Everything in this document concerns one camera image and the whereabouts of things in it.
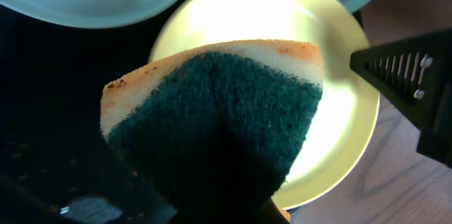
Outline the green yellow sponge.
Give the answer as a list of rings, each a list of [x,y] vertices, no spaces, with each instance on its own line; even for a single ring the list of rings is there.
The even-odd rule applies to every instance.
[[[178,223],[286,223],[272,195],[302,149],[323,75],[309,42],[188,49],[108,83],[100,130]]]

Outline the yellow plate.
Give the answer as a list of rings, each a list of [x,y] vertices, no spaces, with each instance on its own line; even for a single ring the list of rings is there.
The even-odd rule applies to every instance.
[[[339,184],[365,152],[379,109],[379,93],[350,70],[353,52],[366,49],[361,25],[337,0],[186,0],[153,45],[151,60],[230,40],[312,42],[326,69],[323,98],[301,152],[273,196],[295,208]]]

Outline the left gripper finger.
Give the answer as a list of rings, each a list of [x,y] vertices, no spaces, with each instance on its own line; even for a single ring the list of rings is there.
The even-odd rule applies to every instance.
[[[451,30],[353,52],[350,68],[420,130],[419,154],[451,166]]]

